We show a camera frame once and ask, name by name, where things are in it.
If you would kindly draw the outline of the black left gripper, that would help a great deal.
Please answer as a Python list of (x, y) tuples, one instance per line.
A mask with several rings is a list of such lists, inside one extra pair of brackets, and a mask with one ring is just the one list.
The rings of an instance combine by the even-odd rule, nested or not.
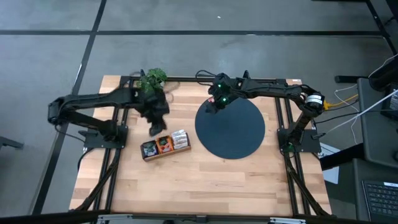
[(170, 108), (163, 89), (139, 90), (138, 97), (141, 103), (141, 107), (137, 109), (138, 112), (149, 123), (152, 123), (149, 135), (153, 137), (167, 130), (164, 115), (170, 113)]

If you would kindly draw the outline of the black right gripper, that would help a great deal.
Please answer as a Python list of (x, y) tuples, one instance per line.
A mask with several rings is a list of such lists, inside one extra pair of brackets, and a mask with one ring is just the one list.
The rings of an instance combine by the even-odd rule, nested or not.
[(209, 114), (217, 114), (221, 109), (220, 106), (227, 106), (234, 100), (238, 99), (235, 91), (236, 80), (230, 78), (225, 73), (219, 73), (213, 80), (213, 84), (209, 87), (208, 93), (215, 99), (215, 102), (205, 103), (205, 112)]

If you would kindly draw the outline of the dark blue tea packet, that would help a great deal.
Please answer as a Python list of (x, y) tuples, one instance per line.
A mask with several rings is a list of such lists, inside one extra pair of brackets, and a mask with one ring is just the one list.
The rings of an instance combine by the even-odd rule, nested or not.
[(142, 144), (144, 158), (158, 155), (158, 149), (155, 141), (149, 141)]

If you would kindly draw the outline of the wooden compartment tray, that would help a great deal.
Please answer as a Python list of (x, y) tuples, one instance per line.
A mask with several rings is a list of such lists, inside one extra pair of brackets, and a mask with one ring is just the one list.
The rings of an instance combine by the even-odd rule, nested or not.
[(181, 148), (181, 149), (174, 149), (173, 151), (167, 152), (167, 153), (164, 153), (164, 154), (160, 154), (159, 151), (158, 151), (158, 155), (155, 155), (155, 156), (152, 156), (152, 157), (144, 158), (144, 153), (143, 153), (143, 151), (142, 151), (142, 144), (141, 144), (141, 145), (140, 145), (140, 148), (141, 148), (141, 156), (142, 156), (142, 159), (143, 159), (144, 161), (148, 162), (148, 161), (153, 161), (153, 160), (155, 160), (155, 159), (160, 159), (160, 158), (163, 158), (163, 157), (171, 156), (171, 155), (174, 155), (174, 154), (177, 154), (177, 153), (180, 153), (180, 152), (189, 151), (189, 150), (191, 149), (190, 139), (189, 139), (189, 135), (188, 135), (188, 133), (187, 133), (186, 131), (185, 131), (185, 134), (187, 135), (187, 140), (188, 140), (187, 143), (189, 144), (188, 147)]

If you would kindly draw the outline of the dark blue round placemat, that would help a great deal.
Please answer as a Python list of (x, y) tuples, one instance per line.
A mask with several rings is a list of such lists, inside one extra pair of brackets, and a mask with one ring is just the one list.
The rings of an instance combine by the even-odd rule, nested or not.
[(242, 159), (254, 153), (263, 142), (266, 124), (254, 103), (238, 98), (215, 114), (202, 103), (195, 116), (199, 141), (212, 154), (223, 159)]

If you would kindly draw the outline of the green potted plant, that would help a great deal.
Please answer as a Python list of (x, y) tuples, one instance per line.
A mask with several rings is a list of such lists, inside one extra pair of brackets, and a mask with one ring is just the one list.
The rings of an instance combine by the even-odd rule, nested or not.
[(137, 89), (145, 94), (164, 94), (164, 84), (167, 79), (166, 73), (161, 68), (148, 69), (147, 73), (141, 69), (137, 81)]

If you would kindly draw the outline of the white paper sheet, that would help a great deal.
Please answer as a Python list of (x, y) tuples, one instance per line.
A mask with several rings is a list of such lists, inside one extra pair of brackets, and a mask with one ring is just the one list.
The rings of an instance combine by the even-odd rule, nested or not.
[[(324, 144), (322, 142), (320, 143), (320, 147), (321, 147), (321, 152), (318, 153), (319, 159), (340, 152), (339, 149)], [(324, 180), (332, 184), (338, 184), (339, 171), (340, 171), (339, 167), (333, 167), (331, 169), (324, 170), (323, 171)]]

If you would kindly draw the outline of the black stand foot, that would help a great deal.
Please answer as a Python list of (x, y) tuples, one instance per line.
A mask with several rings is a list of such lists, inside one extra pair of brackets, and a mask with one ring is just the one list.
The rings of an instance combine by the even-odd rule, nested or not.
[(5, 137), (0, 136), (0, 150), (2, 147), (13, 147), (14, 149), (23, 149), (24, 144), (21, 142), (14, 141), (12, 139), (8, 139)]

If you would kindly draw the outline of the grey desk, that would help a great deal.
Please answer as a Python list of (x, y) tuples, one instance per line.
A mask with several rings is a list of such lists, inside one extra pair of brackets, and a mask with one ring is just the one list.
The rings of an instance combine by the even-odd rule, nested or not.
[(369, 162), (398, 168), (394, 159), (398, 152), (398, 121), (381, 114), (384, 92), (373, 90), (369, 80), (357, 81), (359, 109), (368, 110), (361, 115), (364, 156)]

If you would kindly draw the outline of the black box device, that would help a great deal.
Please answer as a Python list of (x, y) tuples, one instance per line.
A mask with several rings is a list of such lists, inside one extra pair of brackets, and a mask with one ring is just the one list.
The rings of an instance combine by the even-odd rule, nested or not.
[(398, 54), (388, 58), (369, 76), (369, 84), (376, 91), (383, 91), (393, 83), (398, 83)]

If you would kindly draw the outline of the dark grey laptop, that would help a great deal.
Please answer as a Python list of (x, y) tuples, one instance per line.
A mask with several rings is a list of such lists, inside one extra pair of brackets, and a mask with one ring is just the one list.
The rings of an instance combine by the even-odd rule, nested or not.
[(356, 218), (398, 224), (398, 169), (353, 161)]

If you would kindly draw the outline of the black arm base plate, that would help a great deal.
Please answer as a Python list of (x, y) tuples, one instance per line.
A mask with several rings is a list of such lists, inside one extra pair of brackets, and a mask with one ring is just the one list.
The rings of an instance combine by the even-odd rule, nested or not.
[(277, 138), (282, 152), (320, 152), (320, 142), (313, 137), (314, 129), (304, 129), (300, 134), (292, 134), (288, 129), (278, 129)]
[(122, 149), (126, 145), (128, 130), (127, 126), (118, 126), (118, 135), (112, 141), (106, 141), (104, 136), (94, 129), (79, 131), (78, 133), (85, 138), (84, 147)]

